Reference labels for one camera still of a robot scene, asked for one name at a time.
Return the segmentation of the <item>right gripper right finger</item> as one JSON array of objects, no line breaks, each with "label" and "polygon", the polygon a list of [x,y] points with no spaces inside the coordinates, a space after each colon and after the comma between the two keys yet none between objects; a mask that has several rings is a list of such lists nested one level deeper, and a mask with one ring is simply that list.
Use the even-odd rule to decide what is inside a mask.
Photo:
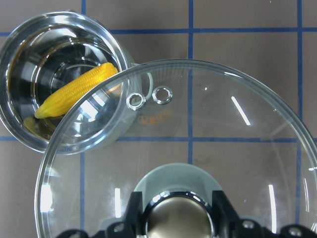
[{"label": "right gripper right finger", "polygon": [[301,225],[287,225],[273,233],[255,220],[240,218],[222,190],[212,192],[212,223],[217,238],[315,238],[317,234]]}]

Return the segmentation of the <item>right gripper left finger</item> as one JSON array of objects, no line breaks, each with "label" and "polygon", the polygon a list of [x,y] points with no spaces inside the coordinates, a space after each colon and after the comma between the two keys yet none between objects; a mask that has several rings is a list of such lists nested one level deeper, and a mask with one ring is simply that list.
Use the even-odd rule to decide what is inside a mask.
[{"label": "right gripper left finger", "polygon": [[84,230],[70,229],[57,235],[58,238],[136,238],[140,233],[142,215],[142,192],[132,192],[123,219],[109,223],[94,235]]}]

